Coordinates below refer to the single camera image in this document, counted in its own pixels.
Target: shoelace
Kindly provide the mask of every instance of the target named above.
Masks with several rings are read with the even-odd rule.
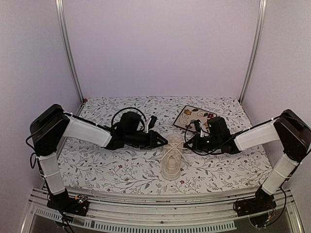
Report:
[[[164,154],[164,156],[161,158],[160,161],[162,161],[166,156],[168,156],[169,153],[170,153],[172,150],[175,150],[176,152],[178,152],[178,153],[180,154],[181,157],[184,158],[184,160],[185,160],[186,162],[188,162],[187,159],[185,158],[185,156],[183,155],[183,153],[180,151],[180,150],[185,150],[185,149],[186,149],[186,148],[183,148],[183,147],[179,147],[180,144],[182,144],[182,143],[184,143],[184,141],[181,141],[180,143],[175,143],[175,142],[168,143],[168,146],[170,146],[170,147],[164,146],[164,149],[169,149],[169,150]],[[176,158],[175,153],[172,154],[172,155],[169,155],[169,156],[170,156],[170,157],[173,157],[173,158],[176,160],[176,162],[177,162],[177,158]]]

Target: white wall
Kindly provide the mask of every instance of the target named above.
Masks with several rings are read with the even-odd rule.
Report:
[[[64,1],[86,97],[237,97],[258,8],[258,0]]]
[[[244,108],[253,124],[290,108],[311,126],[311,3],[270,0]],[[274,165],[280,143],[266,147]],[[290,181],[306,232],[311,232],[311,156]]]
[[[25,144],[30,123],[57,102],[78,109],[54,0],[0,1],[0,232],[20,231],[33,186],[42,183]]]

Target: yellow flower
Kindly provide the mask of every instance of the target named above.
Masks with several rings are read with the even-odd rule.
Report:
[[[191,115],[191,111],[189,111],[188,109],[186,109],[185,111],[184,111],[184,113],[186,114],[186,115]]]

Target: floral tablecloth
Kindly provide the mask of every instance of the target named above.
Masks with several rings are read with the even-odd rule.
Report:
[[[232,133],[250,126],[235,98],[129,97],[90,98],[80,116],[110,125],[112,116],[124,107],[136,107],[147,118],[156,115],[153,130],[167,137],[184,130],[173,123],[185,105],[196,106],[225,118]],[[108,151],[97,145],[69,138],[58,159],[66,186],[130,194],[190,194],[259,186],[272,168],[262,146],[240,154],[198,156],[185,150],[181,177],[167,181],[161,176],[162,148],[140,150],[126,146]]]

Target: white shoe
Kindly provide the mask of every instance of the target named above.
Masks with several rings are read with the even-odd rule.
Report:
[[[182,150],[185,150],[185,142],[180,134],[171,134],[167,140],[168,144],[163,147],[164,155],[161,159],[162,176],[168,181],[174,181],[180,177],[181,157],[186,160],[182,153]]]

